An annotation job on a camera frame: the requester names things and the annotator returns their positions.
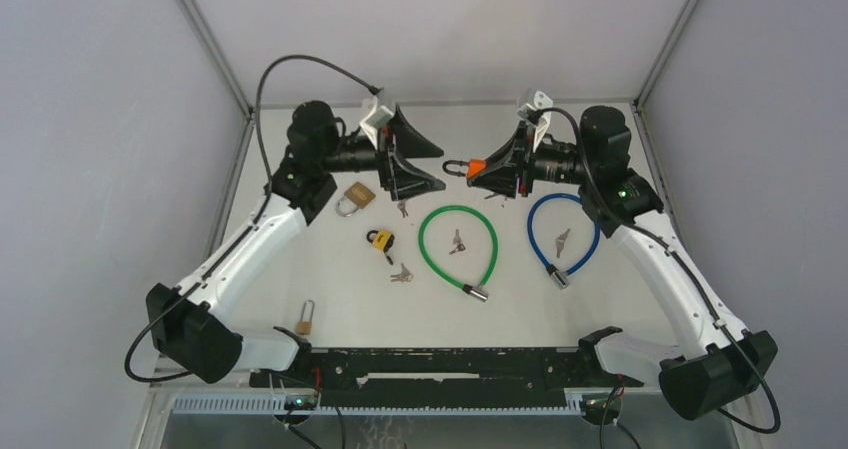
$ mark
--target white table surface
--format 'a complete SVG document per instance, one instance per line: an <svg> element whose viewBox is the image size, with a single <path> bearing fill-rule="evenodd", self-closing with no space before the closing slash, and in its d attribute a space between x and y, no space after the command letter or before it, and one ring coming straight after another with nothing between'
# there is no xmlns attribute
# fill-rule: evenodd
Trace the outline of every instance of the white table surface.
<svg viewBox="0 0 848 449"><path fill-rule="evenodd" d="M590 104L565 104L579 120ZM613 104L627 118L633 133L632 167L650 179L648 164L629 107ZM518 124L513 105L403 107L419 132L445 150L445 159L485 158L500 147ZM336 109L335 114L356 126L359 109ZM285 131L291 110L262 113L263 135L276 169L286 146ZM567 121L554 114L551 133L573 141ZM228 221L229 231L245 220L262 194L265 174L255 138L245 161ZM671 328L638 272L603 237L595 256L559 290L530 248L526 218L532 204L545 194L577 187L537 183L524 199L484 200L488 193L469 188L462 178L441 171L444 159L415 159L417 167L447 183L447 190L411 199L409 218L380 189L376 172L336 174L339 190L330 204L258 276L234 313L242 327L283 325L294 328L306 299L316 302L312 335L315 347L529 347L575 346L580 337L608 325L632 335L672 344ZM336 215L333 205L353 182L361 181L377 198L349 218ZM418 250L418 228L432 210L446 204L464 204L481 211L497 231L500 253L495 272L486 285L490 297L480 301L440 279ZM449 256L454 230L460 229L463 253ZM567 268L588 248L591 222L570 201L550 201L538 211L537 241L552 261L554 239L571 228L561 259ZM391 254L395 266L366 242L371 229L388 229L396 237ZM437 217L429 226L426 243L435 261L460 280L476 283L490 253L489 236L482 223L464 213ZM400 262L414 280L389 282L400 272Z"/></svg>

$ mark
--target yellow padlock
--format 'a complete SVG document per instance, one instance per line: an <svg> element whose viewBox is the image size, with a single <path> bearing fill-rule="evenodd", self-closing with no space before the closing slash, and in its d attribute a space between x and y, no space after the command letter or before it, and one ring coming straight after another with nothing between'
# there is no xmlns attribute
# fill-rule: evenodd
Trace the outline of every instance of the yellow padlock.
<svg viewBox="0 0 848 449"><path fill-rule="evenodd" d="M391 249L392 244L395 243L394 234L384 230L368 231L368 234L365 235L365 239L370 242L372 246L376 247L380 252L382 252L383 255L386 256L386 260L389 261L389 264L395 264L388 254L388 251L389 249Z"/></svg>

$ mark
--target blue cable lock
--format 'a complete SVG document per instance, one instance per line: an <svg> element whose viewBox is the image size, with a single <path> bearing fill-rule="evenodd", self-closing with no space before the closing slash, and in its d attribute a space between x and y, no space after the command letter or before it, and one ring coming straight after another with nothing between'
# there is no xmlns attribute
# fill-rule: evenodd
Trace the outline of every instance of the blue cable lock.
<svg viewBox="0 0 848 449"><path fill-rule="evenodd" d="M536 238L533 236L533 218L536 216L536 211L542 206L542 204L550 201L551 199L568 199L578 204L582 204L582 201L579 197L572 194L566 194L564 192L548 194L536 201L536 203L533 204L533 208L530 209L530 214L527 215L527 237L530 239L530 245L533 247L533 252L536 253L536 257L538 257L542 265L545 266L545 270L548 272L548 275L551 276L551 279L556 282L557 286L560 289L565 289L568 287L567 276L574 274L578 269L583 267L583 265L586 264L586 262L589 261L595 253L595 249L598 248L598 243L601 241L601 226L595 223L595 237L592 239L592 245L589 246L589 250L586 254L573 266L564 271L560 271L556 266L551 264L547 258L545 258L545 255L542 254L542 251L539 249L539 245L536 244Z"/></svg>

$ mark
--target silver key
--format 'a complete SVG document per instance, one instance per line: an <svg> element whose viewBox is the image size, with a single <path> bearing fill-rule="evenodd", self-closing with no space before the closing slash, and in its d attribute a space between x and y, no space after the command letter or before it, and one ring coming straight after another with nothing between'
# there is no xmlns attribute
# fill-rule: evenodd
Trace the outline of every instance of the silver key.
<svg viewBox="0 0 848 449"><path fill-rule="evenodd" d="M568 239L568 233L571 232L571 228L565 230L559 237L556 238L556 246L557 246L557 259L559 259L559 255L562 254L562 250L565 247L565 240Z"/></svg>
<svg viewBox="0 0 848 449"><path fill-rule="evenodd" d="M409 282L412 280L412 273L409 272L409 269L406 268L404 263L400 263L400 274L394 274L392 276L392 282Z"/></svg>
<svg viewBox="0 0 848 449"><path fill-rule="evenodd" d="M456 252L462 252L464 250L465 250L465 244L460 242L459 244L456 245L456 248L454 250L452 250L451 252L449 252L448 254L454 254Z"/></svg>
<svg viewBox="0 0 848 449"><path fill-rule="evenodd" d="M487 200L488 199L494 199L495 197L498 197L498 196L503 196L503 200L501 201L501 207L504 207L504 205L506 204L507 197L504 196L503 194L498 194L497 192L493 192L493 193L489 194L488 196L484 197L483 199L487 199Z"/></svg>

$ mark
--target green cable lock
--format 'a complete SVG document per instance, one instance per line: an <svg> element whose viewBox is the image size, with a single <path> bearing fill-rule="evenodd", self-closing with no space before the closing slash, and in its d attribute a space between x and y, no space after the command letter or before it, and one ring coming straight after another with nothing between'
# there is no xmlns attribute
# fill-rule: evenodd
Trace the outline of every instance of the green cable lock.
<svg viewBox="0 0 848 449"><path fill-rule="evenodd" d="M439 214L443 214L445 212L450 211L467 212L468 214L471 214L477 219L480 219L480 221L482 221L483 224L486 226L486 229L489 230L489 235L492 236L492 256L489 259L489 267L486 269L486 274L483 275L483 279L480 280L480 284L478 284L477 286L463 284L451 277L450 274L443 271L442 268L440 268L436 265L435 262L433 262L433 259L431 259L430 255L427 254L427 248L424 247L424 231L427 229L427 225L430 224L430 221L432 221ZM424 256L424 261L427 263L428 266L430 266L431 269L433 269L433 272L439 275L439 277L448 281L451 285L462 289L462 291L466 294L474 296L483 302L486 302L486 300L489 298L489 295L486 293L486 291L483 290L483 286L489 281L489 278L492 276L492 272L494 272L495 270L495 264L498 261L498 236L497 234L495 234L495 228L492 226L492 223L489 222L489 220L486 219L486 216L481 214L479 211L477 211L476 209L472 209L468 206L451 205L440 207L435 211L431 212L426 218L424 218L424 222L421 223L421 228L418 230L418 248L421 250L421 255Z"/></svg>

